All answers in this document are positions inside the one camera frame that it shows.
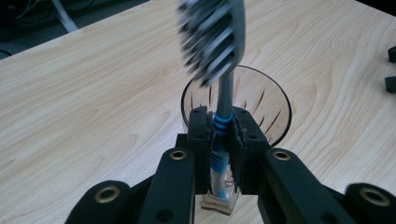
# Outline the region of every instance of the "toothbrush handle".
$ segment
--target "toothbrush handle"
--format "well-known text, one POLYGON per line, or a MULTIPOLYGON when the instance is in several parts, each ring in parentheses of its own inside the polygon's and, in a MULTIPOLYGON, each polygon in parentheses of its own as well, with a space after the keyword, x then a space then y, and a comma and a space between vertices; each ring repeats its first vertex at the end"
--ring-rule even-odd
POLYGON ((233 113, 233 71, 219 78, 217 116, 228 119, 233 113))

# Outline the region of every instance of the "wood grain surface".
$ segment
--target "wood grain surface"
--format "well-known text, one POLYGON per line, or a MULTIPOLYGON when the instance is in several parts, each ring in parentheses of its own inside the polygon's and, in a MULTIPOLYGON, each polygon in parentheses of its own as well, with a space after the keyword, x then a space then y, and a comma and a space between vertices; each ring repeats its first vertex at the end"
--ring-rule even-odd
MULTIPOLYGON (((0 223, 64 223, 93 185, 154 174, 183 133, 177 1, 152 0, 0 61, 0 223)), ((396 194, 396 19, 352 0, 247 0, 241 62, 285 90, 296 153, 325 185, 396 194)), ((262 223, 254 196, 229 217, 262 223)))

